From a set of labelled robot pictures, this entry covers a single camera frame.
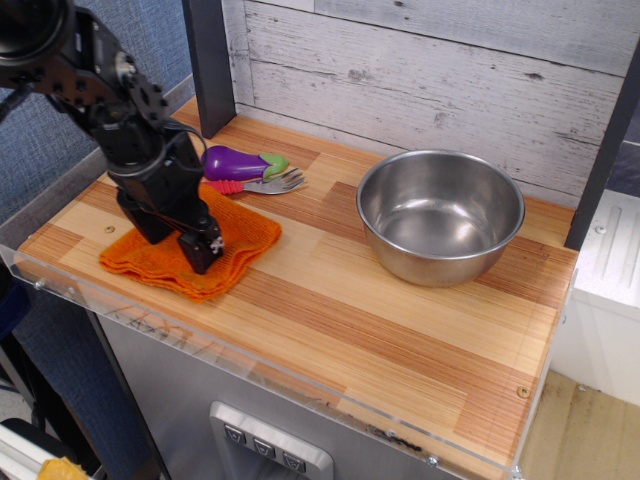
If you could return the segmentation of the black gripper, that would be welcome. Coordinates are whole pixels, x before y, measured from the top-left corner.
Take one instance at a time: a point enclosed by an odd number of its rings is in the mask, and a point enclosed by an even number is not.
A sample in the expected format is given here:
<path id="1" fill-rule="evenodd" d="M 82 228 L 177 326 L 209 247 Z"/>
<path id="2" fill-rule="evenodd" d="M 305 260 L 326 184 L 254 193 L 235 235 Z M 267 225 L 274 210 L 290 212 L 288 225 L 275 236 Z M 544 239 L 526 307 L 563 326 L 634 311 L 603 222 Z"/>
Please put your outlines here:
<path id="1" fill-rule="evenodd" d="M 182 233 L 178 244 L 199 275 L 223 254 L 220 227 L 199 196 L 203 168 L 186 132 L 171 131 L 159 154 L 146 162 L 111 164 L 109 177 L 119 188 L 120 207 L 149 243 Z"/>

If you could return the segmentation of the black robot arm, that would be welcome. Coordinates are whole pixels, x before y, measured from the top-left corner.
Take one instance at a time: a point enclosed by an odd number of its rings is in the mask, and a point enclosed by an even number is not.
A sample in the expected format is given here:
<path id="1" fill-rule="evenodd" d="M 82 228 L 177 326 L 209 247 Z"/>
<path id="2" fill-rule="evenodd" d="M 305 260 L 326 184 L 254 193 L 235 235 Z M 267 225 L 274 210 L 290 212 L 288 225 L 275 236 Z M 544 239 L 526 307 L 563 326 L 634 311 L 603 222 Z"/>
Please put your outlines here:
<path id="1" fill-rule="evenodd" d="M 98 144 L 121 210 L 149 243 L 176 233 L 197 274 L 222 256 L 220 228 L 199 196 L 204 171 L 192 128 L 169 117 L 161 87 L 90 10 L 2 2 L 1 85 L 11 92 L 3 116 L 39 93 Z"/>

